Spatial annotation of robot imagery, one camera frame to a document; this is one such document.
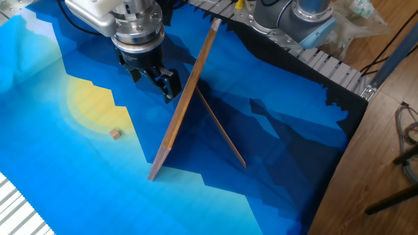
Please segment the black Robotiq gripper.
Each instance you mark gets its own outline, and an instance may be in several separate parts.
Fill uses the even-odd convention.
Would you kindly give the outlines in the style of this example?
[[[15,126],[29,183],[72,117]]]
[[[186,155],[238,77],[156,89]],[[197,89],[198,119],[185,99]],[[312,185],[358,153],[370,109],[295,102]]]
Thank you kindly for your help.
[[[141,45],[126,44],[117,39],[112,42],[118,63],[125,66],[134,83],[141,79],[142,74],[149,76],[152,84],[162,92],[166,104],[181,92],[177,70],[164,68],[161,40]]]

